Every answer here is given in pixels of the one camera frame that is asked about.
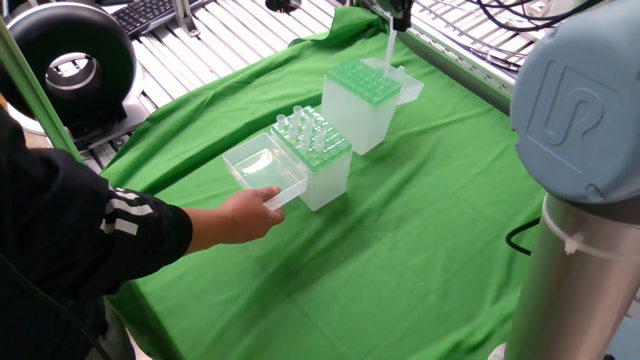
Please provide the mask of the person's right hand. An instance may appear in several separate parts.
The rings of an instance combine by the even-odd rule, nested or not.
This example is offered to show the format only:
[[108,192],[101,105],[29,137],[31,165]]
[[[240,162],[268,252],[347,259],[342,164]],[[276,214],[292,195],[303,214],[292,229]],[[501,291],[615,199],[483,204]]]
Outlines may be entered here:
[[279,187],[243,190],[229,197],[215,212],[220,244],[241,244],[264,237],[284,221],[281,209],[270,210],[265,203],[280,193]]

